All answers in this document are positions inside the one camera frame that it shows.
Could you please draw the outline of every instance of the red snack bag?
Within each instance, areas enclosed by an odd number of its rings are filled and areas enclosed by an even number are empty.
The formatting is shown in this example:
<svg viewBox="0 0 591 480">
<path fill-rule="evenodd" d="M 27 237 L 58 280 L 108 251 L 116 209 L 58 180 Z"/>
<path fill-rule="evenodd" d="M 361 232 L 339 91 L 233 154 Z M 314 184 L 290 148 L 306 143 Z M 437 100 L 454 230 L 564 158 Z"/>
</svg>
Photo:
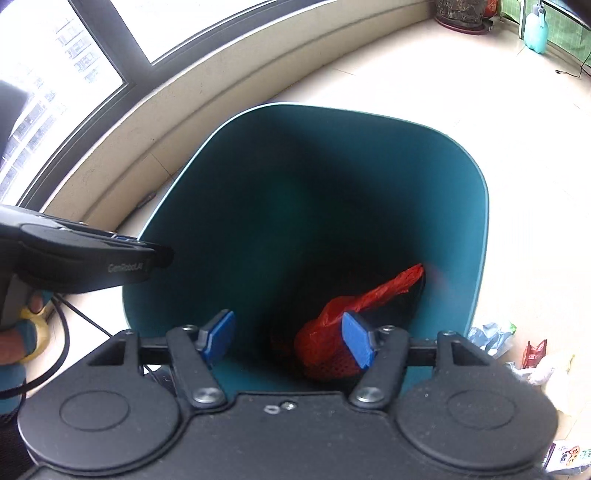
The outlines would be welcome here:
<svg viewBox="0 0 591 480">
<path fill-rule="evenodd" d="M 527 342 L 525 350 L 523 350 L 523 359 L 521 360 L 521 368 L 535 368 L 546 356 L 546 344 L 548 340 L 543 340 L 537 347 L 533 347 L 531 343 Z"/>
</svg>

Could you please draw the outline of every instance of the teal trash can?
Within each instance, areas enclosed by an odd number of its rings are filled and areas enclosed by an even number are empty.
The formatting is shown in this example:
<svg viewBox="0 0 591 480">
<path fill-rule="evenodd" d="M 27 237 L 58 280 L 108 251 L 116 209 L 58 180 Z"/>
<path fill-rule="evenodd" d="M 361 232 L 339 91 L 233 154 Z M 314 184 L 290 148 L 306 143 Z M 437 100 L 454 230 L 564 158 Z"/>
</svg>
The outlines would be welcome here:
<svg viewBox="0 0 591 480">
<path fill-rule="evenodd" d="M 140 238 L 173 247 L 174 262 L 125 286 L 125 311 L 142 336 L 162 336 L 231 309 L 236 335 L 213 370 L 221 386 L 309 390 L 317 385 L 274 361 L 270 329 L 299 327 L 330 299 L 420 262 L 424 290 L 402 326 L 418 338 L 466 333 L 487 230 L 482 173 L 442 133 L 362 112 L 263 105 L 217 129 L 162 200 Z"/>
</svg>

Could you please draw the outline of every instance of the wire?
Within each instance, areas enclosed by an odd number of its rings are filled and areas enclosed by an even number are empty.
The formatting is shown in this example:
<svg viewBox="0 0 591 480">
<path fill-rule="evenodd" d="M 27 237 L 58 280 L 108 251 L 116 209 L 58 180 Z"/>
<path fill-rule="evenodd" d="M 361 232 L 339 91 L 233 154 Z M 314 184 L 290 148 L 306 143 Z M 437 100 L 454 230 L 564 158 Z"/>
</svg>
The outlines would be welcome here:
<svg viewBox="0 0 591 480">
<path fill-rule="evenodd" d="M 576 79 L 581 78 L 581 75 L 583 74 L 583 72 L 585 72 L 587 75 L 589 75 L 591 77 L 591 73 L 589 73 L 587 70 L 585 70 L 583 68 L 589 59 L 591 59 L 591 51 L 589 51 L 589 55 L 587 55 L 587 58 L 581 64 L 581 70 L 579 71 L 579 74 L 578 75 L 575 75 L 575 74 L 570 73 L 570 72 L 565 72 L 564 70 L 555 70 L 555 72 L 556 73 L 565 73 L 566 75 L 570 75 L 571 77 L 575 77 Z"/>
<path fill-rule="evenodd" d="M 49 380 L 55 373 L 60 369 L 60 367 L 66 361 L 68 353 L 70 352 L 70 331 L 68 330 L 68 324 L 66 321 L 66 316 L 64 315 L 63 310 L 59 306 L 59 303 L 55 297 L 51 298 L 51 302 L 53 303 L 54 307 L 56 308 L 56 312 L 60 317 L 61 326 L 64 329 L 64 347 L 61 350 L 61 354 L 56 360 L 49 370 L 47 370 L 43 375 L 40 375 L 36 379 L 30 381 L 29 383 L 23 384 L 19 387 L 9 388 L 8 390 L 1 390 L 0 391 L 0 400 L 6 400 L 7 398 L 16 397 L 18 395 L 23 395 L 28 391 L 32 390 L 33 388 L 37 388 L 39 385 L 45 383 Z"/>
<path fill-rule="evenodd" d="M 88 323 L 90 323 L 93 327 L 98 328 L 101 332 L 103 332 L 107 337 L 111 338 L 112 335 L 107 332 L 103 327 L 101 327 L 98 323 L 93 322 L 90 320 L 86 315 L 84 315 L 80 310 L 78 310 L 74 305 L 72 305 L 69 301 L 67 301 L 62 295 L 56 293 L 56 298 L 62 302 L 66 307 L 68 307 L 71 311 L 77 314 L 79 317 L 84 318 Z"/>
<path fill-rule="evenodd" d="M 103 332 L 107 337 L 111 338 L 113 335 L 111 335 L 109 332 L 107 332 L 103 327 L 101 327 L 98 323 L 93 322 L 90 318 L 88 318 L 84 313 L 82 313 L 80 310 L 78 310 L 76 307 L 74 307 L 74 305 L 72 305 L 69 301 L 67 301 L 62 295 L 60 295 L 59 293 L 55 294 L 55 297 L 62 302 L 66 307 L 68 307 L 71 311 L 73 311 L 75 314 L 77 314 L 79 317 L 85 319 L 88 323 L 90 323 L 93 327 L 98 328 L 101 332 Z M 148 374 L 152 377 L 152 380 L 154 380 L 157 384 L 160 384 L 160 382 L 158 382 L 158 379 L 156 378 L 156 375 L 154 375 L 154 371 L 148 367 L 148 365 L 144 365 L 144 368 L 148 371 Z"/>
</svg>

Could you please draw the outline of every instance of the plastic bag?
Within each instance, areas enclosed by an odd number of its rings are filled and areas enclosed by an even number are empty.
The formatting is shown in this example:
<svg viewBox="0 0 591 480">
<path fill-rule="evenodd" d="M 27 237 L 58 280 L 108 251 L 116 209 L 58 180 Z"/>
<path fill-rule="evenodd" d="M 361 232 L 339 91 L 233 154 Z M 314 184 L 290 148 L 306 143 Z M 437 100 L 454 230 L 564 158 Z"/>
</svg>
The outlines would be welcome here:
<svg viewBox="0 0 591 480">
<path fill-rule="evenodd" d="M 306 323 L 295 336 L 294 350 L 304 365 L 304 374 L 315 380 L 332 380 L 359 373 L 361 369 L 341 334 L 344 312 L 360 313 L 385 305 L 396 295 L 408 292 L 423 274 L 423 266 L 417 264 L 363 295 L 329 301 L 318 318 Z"/>
<path fill-rule="evenodd" d="M 571 415 L 569 401 L 569 372 L 572 353 L 559 353 L 554 357 L 554 372 L 544 387 L 544 393 L 550 399 L 554 408 L 565 415 Z"/>
<path fill-rule="evenodd" d="M 542 468 L 555 475 L 578 475 L 590 465 L 591 449 L 583 450 L 572 440 L 555 440 L 542 462 Z"/>
<path fill-rule="evenodd" d="M 521 361 L 521 368 L 535 368 L 540 361 L 546 356 L 546 345 L 548 340 L 542 340 L 538 346 L 534 347 L 530 342 L 523 351 L 523 359 Z"/>
<path fill-rule="evenodd" d="M 491 357 L 499 358 L 511 348 L 509 339 L 516 330 L 517 327 L 511 322 L 490 322 L 472 326 L 467 338 Z"/>
</svg>

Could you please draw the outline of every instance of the floor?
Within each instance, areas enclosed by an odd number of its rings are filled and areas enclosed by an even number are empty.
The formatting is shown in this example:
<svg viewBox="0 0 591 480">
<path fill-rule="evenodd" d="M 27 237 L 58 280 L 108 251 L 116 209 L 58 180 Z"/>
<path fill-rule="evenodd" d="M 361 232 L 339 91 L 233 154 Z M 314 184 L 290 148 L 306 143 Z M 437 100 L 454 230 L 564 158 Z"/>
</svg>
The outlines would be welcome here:
<svg viewBox="0 0 591 480">
<path fill-rule="evenodd" d="M 473 155 L 491 203 L 475 321 L 517 325 L 509 359 L 520 360 L 528 340 L 545 338 L 548 353 L 576 354 L 572 415 L 561 415 L 557 438 L 578 439 L 585 448 L 591 446 L 585 353 L 591 341 L 591 81 L 556 74 L 578 73 L 578 67 L 554 51 L 541 56 L 524 48 L 515 32 L 501 25 L 471 37 L 429 20 L 339 59 L 274 100 L 408 119 L 440 130 Z M 156 204 L 121 231 L 137 234 Z M 111 332 L 125 328 L 120 288 L 72 301 Z M 75 316 L 69 315 L 69 325 L 73 346 L 66 366 L 105 339 Z M 31 376 L 59 349 L 40 358 Z"/>
</svg>

